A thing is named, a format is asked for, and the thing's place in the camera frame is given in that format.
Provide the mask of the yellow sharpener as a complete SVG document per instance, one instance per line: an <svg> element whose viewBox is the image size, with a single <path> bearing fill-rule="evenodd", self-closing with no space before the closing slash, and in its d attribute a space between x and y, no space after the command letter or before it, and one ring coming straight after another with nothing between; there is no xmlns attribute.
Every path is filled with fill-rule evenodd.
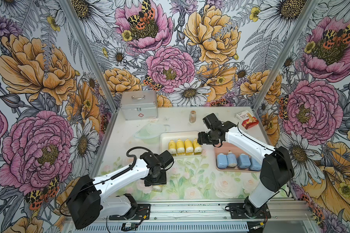
<svg viewBox="0 0 350 233"><path fill-rule="evenodd" d="M178 139L176 142L176 151L177 151L177 155L185 154L185 144L181 139Z"/></svg>
<svg viewBox="0 0 350 233"><path fill-rule="evenodd" d="M186 139L184 142L186 155L192 155L194 152L193 142L190 139Z"/></svg>
<svg viewBox="0 0 350 233"><path fill-rule="evenodd" d="M193 152L195 155L202 154L203 149L202 149L201 145L198 143L197 139L194 139L194 141L193 141L193 148L194 148Z"/></svg>
<svg viewBox="0 0 350 233"><path fill-rule="evenodd" d="M168 151L170 154L177 154L176 143L173 140L168 143Z"/></svg>
<svg viewBox="0 0 350 233"><path fill-rule="evenodd" d="M156 192L162 192L163 186L162 185L154 185L153 190Z"/></svg>

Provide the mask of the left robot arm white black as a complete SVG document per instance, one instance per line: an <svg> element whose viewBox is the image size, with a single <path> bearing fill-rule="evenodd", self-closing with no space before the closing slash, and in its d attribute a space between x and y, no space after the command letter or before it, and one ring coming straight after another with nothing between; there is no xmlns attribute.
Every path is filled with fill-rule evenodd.
<svg viewBox="0 0 350 233"><path fill-rule="evenodd" d="M81 177L65 201L65 205L77 230L88 227L98 218L114 216L119 219L132 220L136 217L143 222L145 211L150 210L148 204L138 204L132 195L123 194L112 200L108 198L119 189L142 180L146 187L167 183L167 171L173 166L174 158L166 150L155 154L151 150L140 147L144 153L137 157L132 154L135 148L126 152L126 157L133 162L114 172L91 178Z"/></svg>

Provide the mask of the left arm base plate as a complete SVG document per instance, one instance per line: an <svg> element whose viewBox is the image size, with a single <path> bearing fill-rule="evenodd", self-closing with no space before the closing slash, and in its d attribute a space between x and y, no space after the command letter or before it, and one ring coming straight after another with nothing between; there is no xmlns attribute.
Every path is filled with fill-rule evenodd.
<svg viewBox="0 0 350 233"><path fill-rule="evenodd" d="M150 216L151 204L139 203L134 207L131 207L129 211L123 216L112 215L109 216L109 220L141 220L147 219Z"/></svg>

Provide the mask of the blue sharpener with white nozzle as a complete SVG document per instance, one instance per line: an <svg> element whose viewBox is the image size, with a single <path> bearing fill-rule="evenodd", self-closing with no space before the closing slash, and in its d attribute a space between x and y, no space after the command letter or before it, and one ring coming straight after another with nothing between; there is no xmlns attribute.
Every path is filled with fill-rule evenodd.
<svg viewBox="0 0 350 233"><path fill-rule="evenodd" d="M232 151L229 151L227 154L227 166L229 168L235 168L237 165L238 162L236 155Z"/></svg>

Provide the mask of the white rectangular tray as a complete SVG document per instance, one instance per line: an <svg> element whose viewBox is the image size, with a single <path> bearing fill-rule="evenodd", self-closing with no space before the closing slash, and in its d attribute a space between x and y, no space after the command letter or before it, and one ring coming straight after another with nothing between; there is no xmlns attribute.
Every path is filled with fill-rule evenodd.
<svg viewBox="0 0 350 233"><path fill-rule="evenodd" d="M161 142L161 149L162 150L168 150L168 143L173 140L175 143L177 142L178 139L181 139L183 142L185 142L186 139L190 139L192 142L194 139L198 138L198 133L196 131L187 131L187 132L176 132L176 133L163 133L160 136L160 142ZM202 154L197 154L195 155L194 152L192 155L174 155L172 156L174 158L188 158L188 157L194 157L194 156L201 156L204 154L204 150Z"/></svg>

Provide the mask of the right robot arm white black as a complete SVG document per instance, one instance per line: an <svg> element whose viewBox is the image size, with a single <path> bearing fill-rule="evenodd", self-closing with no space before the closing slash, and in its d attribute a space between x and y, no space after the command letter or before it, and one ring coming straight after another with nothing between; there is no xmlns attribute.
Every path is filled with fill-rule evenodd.
<svg viewBox="0 0 350 233"><path fill-rule="evenodd" d="M220 121L214 113L203 118L208 132L198 133L200 145L222 147L222 143L232 144L253 157L262 167L260 182L255 190L244 200L244 213L256 218L263 206L286 185L294 176L293 165L288 150L263 143L245 133L231 121Z"/></svg>

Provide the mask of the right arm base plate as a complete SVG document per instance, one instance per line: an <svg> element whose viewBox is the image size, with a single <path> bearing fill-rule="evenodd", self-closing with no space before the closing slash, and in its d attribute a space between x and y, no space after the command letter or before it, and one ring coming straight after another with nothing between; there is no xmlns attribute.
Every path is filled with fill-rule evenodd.
<svg viewBox="0 0 350 233"><path fill-rule="evenodd" d="M267 204L256 208L252 204L246 203L229 203L225 207L232 219L269 219L271 213Z"/></svg>

